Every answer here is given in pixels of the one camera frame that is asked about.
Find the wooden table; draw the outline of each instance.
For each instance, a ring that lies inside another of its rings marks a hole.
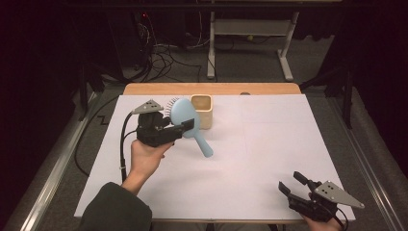
[[[174,83],[129,84],[123,94],[300,94],[294,83]]]

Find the hairbrush bristles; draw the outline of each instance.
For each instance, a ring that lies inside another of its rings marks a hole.
[[[179,100],[179,98],[172,98],[172,99],[170,99],[170,101],[167,103],[167,105],[166,105],[166,109],[165,109],[165,115],[166,116],[170,116],[170,113],[171,113],[171,108],[173,107],[173,104],[177,101],[177,100]]]

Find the black cable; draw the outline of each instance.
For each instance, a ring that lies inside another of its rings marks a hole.
[[[337,216],[335,214],[332,214],[331,211],[329,209],[327,209],[326,207],[324,207],[322,204],[320,204],[320,203],[317,203],[317,204],[320,206],[320,208],[325,210],[333,219],[335,219],[337,223],[340,224],[340,226],[342,227],[342,230],[344,230],[344,231],[346,230],[346,229],[344,229],[344,225],[343,225],[342,221],[339,220],[339,218],[337,218]]]
[[[185,66],[191,66],[191,67],[198,67],[198,71],[197,71],[197,82],[199,82],[200,72],[201,72],[201,67],[202,67],[202,65],[199,65],[199,64],[184,64],[184,63],[181,63],[181,62],[177,61],[176,59],[174,59],[173,56],[171,56],[170,49],[168,49],[168,55],[169,55],[169,57],[170,57],[175,63],[177,63],[177,64],[181,64],[181,65],[185,65]]]
[[[240,40],[240,41],[245,41],[245,42],[249,42],[249,43],[253,43],[253,44],[262,44],[265,43],[266,41],[268,41],[271,38],[274,38],[274,36],[268,36],[266,38],[264,38],[261,41],[254,41],[254,40],[249,40],[247,37],[243,38],[242,36],[230,36],[232,39],[236,39],[236,40]]]
[[[339,209],[339,211],[343,214],[344,218],[345,218],[345,228],[344,231],[346,231],[348,229],[348,218],[345,215],[345,213],[343,212],[343,210]]]
[[[126,160],[125,160],[125,155],[123,153],[123,143],[125,142],[125,130],[126,130],[126,125],[129,121],[129,118],[132,116],[132,113],[129,113],[125,121],[123,122],[123,127],[122,127],[122,133],[120,135],[120,171],[122,174],[122,182],[126,180]]]
[[[136,79],[139,79],[139,78],[143,77],[144,75],[149,74],[151,68],[152,68],[152,63],[150,62],[150,60],[147,59],[147,62],[144,65],[143,70],[140,73],[137,73],[132,77],[129,77],[129,80],[133,81],[133,80],[136,80]]]
[[[124,137],[124,139],[126,140],[126,138],[127,138],[129,135],[133,134],[133,133],[136,133],[136,130],[134,130],[134,131],[129,132],[128,134],[126,134],[126,136]]]
[[[151,69],[153,69],[153,62],[152,62],[151,60],[152,60],[152,55],[150,54],[150,56],[149,56],[149,62],[152,64],[152,68],[151,68]],[[143,76],[143,78],[140,80],[140,82],[141,82],[141,83],[144,83],[149,74],[150,74],[150,72],[149,72],[148,74],[145,74],[145,75]]]
[[[146,82],[150,82],[150,81],[159,79],[159,78],[165,76],[166,74],[168,74],[168,73],[170,72],[170,70],[171,70],[171,65],[172,65],[173,62],[171,62],[171,61],[169,61],[169,60],[166,60],[161,54],[156,54],[156,55],[158,55],[158,56],[160,56],[160,57],[162,58],[162,61],[163,61],[163,63],[164,63],[164,67],[161,68],[161,70],[159,71],[159,73],[158,73],[155,77],[153,77],[153,78],[151,78],[151,79],[149,79],[149,80],[146,80]],[[163,71],[164,71],[166,68],[168,68],[168,67],[169,67],[168,71],[167,71],[165,74],[162,75]]]
[[[174,81],[176,81],[176,82],[179,82],[179,83],[186,83],[186,82],[184,82],[184,81],[182,81],[182,80],[179,80],[179,79],[176,79],[176,78],[167,76],[167,75],[165,75],[165,77],[167,77],[168,79],[174,80]]]
[[[96,117],[96,115],[98,115],[98,113],[105,108],[109,103],[113,102],[115,99],[117,99],[119,96],[116,96],[110,100],[108,100],[104,105],[102,105],[96,112],[95,114],[89,119],[87,125],[85,126],[84,130],[82,131],[81,136],[79,137],[79,140],[75,146],[75,150],[74,150],[74,161],[75,161],[75,166],[82,172],[84,173],[84,175],[86,175],[87,177],[89,177],[89,173],[87,173],[79,164],[78,162],[78,147],[81,144],[82,138],[84,136],[84,134],[86,133],[90,123],[92,122],[92,120]]]
[[[216,83],[218,83],[218,77],[217,77],[217,71],[216,71],[216,67],[214,66],[214,64],[213,64],[213,62],[211,62],[211,60],[210,60],[210,58],[207,58],[207,60],[208,60],[208,63],[210,63],[210,65],[213,67],[213,69],[214,69],[214,78],[216,79]]]

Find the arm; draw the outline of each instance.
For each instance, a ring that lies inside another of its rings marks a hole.
[[[155,148],[133,141],[128,177],[121,186],[108,183],[102,187],[85,210],[78,230],[149,230],[152,212],[137,195],[171,146]]]

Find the wire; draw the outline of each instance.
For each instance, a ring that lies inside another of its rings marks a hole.
[[[247,37],[243,37],[243,36],[229,36],[229,37],[231,37],[231,39],[246,41],[246,42],[254,43],[254,44],[262,44],[268,41],[269,39],[273,38],[273,36],[268,36],[261,41],[254,41],[254,40],[249,40]]]
[[[137,80],[137,79],[139,79],[139,78],[141,78],[141,77],[143,77],[145,75],[148,75],[150,73],[151,68],[152,68],[152,64],[151,64],[150,60],[147,60],[145,66],[143,67],[143,69],[140,72],[138,72],[137,74],[135,74],[132,77],[128,77],[127,79],[130,82],[135,83],[135,80]],[[118,81],[116,79],[110,79],[110,78],[106,77],[105,75],[101,75],[101,78],[105,83],[121,84],[121,85],[123,84],[123,82]]]
[[[157,44],[157,45],[154,45],[154,46],[162,46],[162,47],[167,46],[167,47],[175,47],[175,48],[178,47],[178,46],[176,46],[176,45],[170,45],[170,44],[164,44],[164,43],[160,43],[160,44]]]
[[[147,20],[149,20],[150,28],[152,29],[152,35],[153,35],[153,39],[154,39],[155,45],[157,45],[158,43],[157,43],[157,40],[156,40],[156,35],[154,34],[154,29],[153,29],[152,21],[150,20],[149,14],[147,14],[147,13],[145,13],[145,14],[146,14]]]
[[[343,210],[339,209],[339,211],[343,214],[344,218],[345,218],[345,228],[344,231],[346,231],[348,229],[348,218],[345,215],[345,213],[343,212]]]
[[[134,130],[134,131],[129,132],[128,134],[126,134],[126,136],[124,137],[124,139],[126,139],[129,135],[131,135],[131,134],[133,134],[133,133],[136,133],[136,130]]]
[[[213,62],[211,62],[210,58],[207,58],[208,63],[213,67],[214,69],[214,78],[216,79],[216,83],[218,83],[218,77],[217,77],[217,70],[216,67],[214,66]]]
[[[179,82],[179,83],[185,83],[185,82],[184,82],[184,81],[182,81],[182,80],[179,80],[179,79],[176,79],[176,78],[173,78],[173,77],[167,76],[167,75],[165,75],[165,77],[167,77],[168,79],[174,80],[174,81],[176,81],[176,82]]]
[[[144,46],[147,46],[148,44],[149,44],[149,40],[150,40],[150,32],[149,32],[149,29],[147,29],[147,27],[146,26],[144,26],[143,24],[141,24],[141,23],[138,23],[138,26],[140,27],[140,28],[142,28],[142,37],[143,36],[145,36],[146,37],[146,44],[144,45]]]
[[[199,37],[198,42],[197,42],[197,44],[195,46],[200,44],[202,33],[203,33],[203,22],[202,22],[202,19],[201,19],[201,12],[198,12],[198,15],[199,15],[199,18],[200,18],[200,37]]]
[[[167,74],[170,72],[170,70],[171,70],[173,64],[181,64],[181,65],[190,66],[190,67],[198,67],[198,70],[197,70],[197,78],[199,78],[199,74],[200,74],[200,72],[201,72],[202,65],[198,65],[198,64],[185,64],[185,63],[182,63],[182,62],[176,60],[176,59],[171,55],[170,46],[171,46],[171,45],[169,45],[169,44],[168,44],[167,46],[165,46],[164,44],[159,44],[159,45],[158,45],[158,47],[164,47],[164,48],[165,48],[164,51],[157,52],[157,53],[155,54],[156,56],[160,57],[160,59],[157,59],[157,60],[155,60],[155,61],[152,62],[152,63],[153,63],[153,69],[154,69],[155,71],[157,71],[158,73],[156,74],[156,76],[154,76],[154,77],[152,77],[152,78],[150,78],[150,79],[147,79],[147,78],[146,78],[143,82],[151,82],[151,81],[154,81],[154,80],[159,79],[159,78],[162,78],[162,77],[167,77],[167,78],[172,79],[172,80],[175,80],[175,81],[177,81],[177,82],[183,82],[183,81],[181,81],[181,80],[177,80],[177,79],[175,79],[175,78],[173,78],[173,77],[167,76]],[[154,64],[157,63],[157,62],[163,62],[163,66],[160,66],[160,67],[154,66]]]
[[[197,48],[197,47],[200,47],[200,46],[204,46],[204,45],[206,45],[209,41],[210,41],[210,40],[207,39],[206,41],[204,41],[204,42],[201,43],[201,44],[197,44],[197,45],[195,45],[195,46],[188,46],[187,49],[194,49],[194,48]]]
[[[126,125],[129,121],[129,118],[132,116],[132,113],[129,113],[126,118],[125,121],[123,122],[123,127],[122,127],[122,133],[120,135],[120,171],[122,174],[122,182],[124,182],[126,180],[126,160],[125,160],[125,155],[123,152],[123,144],[125,142],[125,130],[126,130]]]
[[[89,127],[90,123],[92,122],[92,120],[96,117],[96,115],[98,115],[98,113],[99,113],[103,108],[105,108],[109,103],[111,103],[111,102],[113,102],[114,100],[116,100],[118,97],[119,97],[119,95],[116,96],[116,97],[114,97],[114,98],[112,98],[112,99],[110,99],[110,100],[108,100],[108,102],[106,102],[104,105],[102,105],[102,106],[95,112],[95,114],[89,119],[87,125],[86,125],[85,128],[84,128],[84,131],[81,133],[81,136],[79,137],[79,140],[78,140],[78,142],[77,142],[77,144],[76,144],[76,146],[75,146],[75,150],[74,150],[75,166],[76,166],[84,175],[86,175],[87,177],[89,177],[89,173],[86,172],[86,171],[80,166],[80,164],[79,164],[79,162],[78,162],[78,147],[80,146],[81,141],[82,141],[82,138],[84,137],[84,134],[85,134],[86,131],[88,130],[88,127]]]
[[[345,220],[346,220],[346,228],[344,228],[344,225],[343,225],[342,221],[339,220],[339,218],[337,218],[337,216],[336,216],[335,214],[332,214],[329,209],[327,209],[326,207],[324,207],[324,206],[323,206],[322,204],[320,204],[320,203],[317,203],[317,204],[320,206],[321,209],[325,210],[333,219],[335,219],[337,223],[340,224],[340,226],[342,227],[342,230],[344,230],[344,231],[347,230],[347,228],[348,228],[348,220],[347,220],[347,217],[345,216],[345,214],[343,213],[343,211],[342,211],[341,209],[338,208],[338,210],[340,210],[340,211],[343,213],[344,217],[345,217]]]

